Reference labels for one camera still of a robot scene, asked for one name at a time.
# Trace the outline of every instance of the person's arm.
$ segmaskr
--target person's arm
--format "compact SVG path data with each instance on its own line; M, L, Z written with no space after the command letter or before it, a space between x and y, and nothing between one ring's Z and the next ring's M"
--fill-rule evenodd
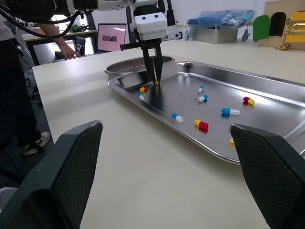
M47 34L47 35L56 35L58 34L58 30L56 29L55 25L46 25L46 24L38 24L39 27ZM65 40L61 38L53 39L54 42L58 45L60 50L63 52L65 55L65 60L67 59L72 59L76 56L80 57L81 55L78 52L73 51L72 48L70 48Z

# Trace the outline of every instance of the plastic bag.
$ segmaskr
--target plastic bag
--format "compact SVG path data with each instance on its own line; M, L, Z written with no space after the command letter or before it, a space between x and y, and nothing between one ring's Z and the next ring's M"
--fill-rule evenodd
M202 12L199 17L188 20L189 26L202 26L208 29L238 29L254 17L253 10L233 9L217 12Z

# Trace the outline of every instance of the green object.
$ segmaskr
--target green object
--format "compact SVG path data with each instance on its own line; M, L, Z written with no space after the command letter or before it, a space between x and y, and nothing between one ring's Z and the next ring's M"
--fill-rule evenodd
M77 25L77 24L72 25L70 31L71 31L71 32L79 32L78 25Z
M253 41L257 42L269 37L270 18L267 15L259 16L253 21Z

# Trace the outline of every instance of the table surface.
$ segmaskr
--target table surface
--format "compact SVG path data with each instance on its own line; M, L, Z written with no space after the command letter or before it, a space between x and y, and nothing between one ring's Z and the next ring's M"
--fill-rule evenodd
M257 43L162 44L193 60L305 83L305 52ZM108 87L104 69L142 56L110 52L33 68L54 140L70 128L104 124L94 184L81 228L267 229L240 166L192 143Z
M94 32L97 32L97 31L96 30L85 30L85 31L82 31L82 32L69 32L66 35L64 35L64 37L74 36L74 35L77 35L77 34L88 34L88 33L94 33ZM41 37L34 36L32 34L23 34L22 38L25 42L39 41L39 40L44 39L44 38L41 38Z

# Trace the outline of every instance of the gray bin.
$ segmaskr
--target gray bin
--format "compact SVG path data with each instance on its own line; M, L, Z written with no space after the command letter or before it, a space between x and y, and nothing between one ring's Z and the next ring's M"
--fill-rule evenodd
M221 44L228 42L236 42L238 30L219 29L210 30L200 27L194 27L193 40L210 44Z

